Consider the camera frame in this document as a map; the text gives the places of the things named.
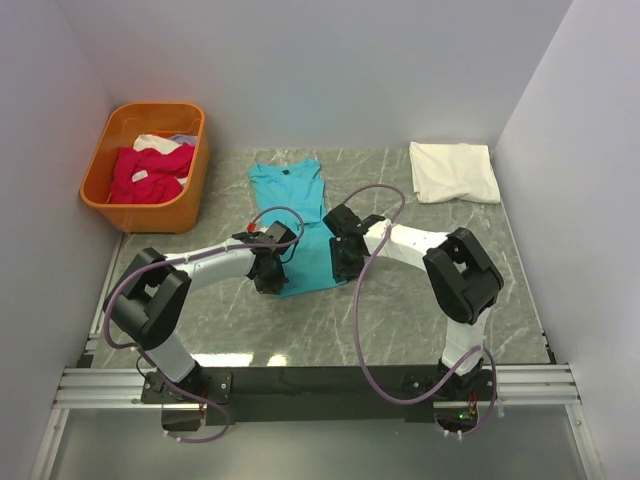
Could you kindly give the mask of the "teal t-shirt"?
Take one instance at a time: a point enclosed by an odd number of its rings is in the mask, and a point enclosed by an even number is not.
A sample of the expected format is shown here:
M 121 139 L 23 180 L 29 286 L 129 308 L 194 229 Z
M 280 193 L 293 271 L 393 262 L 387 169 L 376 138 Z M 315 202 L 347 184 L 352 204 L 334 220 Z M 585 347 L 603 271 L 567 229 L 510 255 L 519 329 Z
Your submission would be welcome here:
M 249 169 L 257 207 L 265 226 L 279 221 L 294 233 L 302 233 L 293 258 L 284 264 L 288 283 L 280 298 L 339 286 L 332 271 L 329 239 L 323 223 L 327 214 L 325 181 L 320 163 L 307 158 L 299 163 L 273 166 L 256 164 Z

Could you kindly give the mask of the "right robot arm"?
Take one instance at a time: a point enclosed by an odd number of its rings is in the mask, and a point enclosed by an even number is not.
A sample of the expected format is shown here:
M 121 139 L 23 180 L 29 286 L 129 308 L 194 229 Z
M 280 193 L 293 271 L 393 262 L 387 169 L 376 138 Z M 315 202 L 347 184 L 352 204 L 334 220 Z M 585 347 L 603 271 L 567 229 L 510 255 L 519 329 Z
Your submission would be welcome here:
M 485 348 L 486 322 L 504 287 L 504 279 L 475 235 L 466 228 L 452 233 L 399 225 L 372 214 L 359 218 L 340 204 L 323 218 L 333 234 L 329 245 L 334 278 L 356 281 L 353 337 L 360 368 L 374 391 L 396 405 L 414 405 L 440 390 L 460 399 L 474 386 Z M 399 261 L 428 275 L 437 304 L 448 317 L 439 381 L 422 395 L 400 399 L 386 393 L 374 379 L 361 347 L 359 314 L 364 278 L 378 257 Z

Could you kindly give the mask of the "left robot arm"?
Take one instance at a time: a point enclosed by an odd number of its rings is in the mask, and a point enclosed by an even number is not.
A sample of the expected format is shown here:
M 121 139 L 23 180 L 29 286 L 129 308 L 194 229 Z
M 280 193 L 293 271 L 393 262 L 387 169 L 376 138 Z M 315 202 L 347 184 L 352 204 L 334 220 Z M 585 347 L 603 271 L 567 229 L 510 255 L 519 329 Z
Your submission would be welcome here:
M 301 239 L 276 221 L 265 231 L 240 232 L 209 248 L 163 255 L 153 248 L 139 252 L 107 296 L 104 336 L 114 349 L 124 349 L 110 334 L 116 325 L 131 346 L 150 361 L 164 379 L 164 389 L 186 402 L 207 391 L 202 367 L 176 333 L 189 293 L 215 283 L 246 277 L 263 294 L 283 290 L 288 278 L 281 256 Z

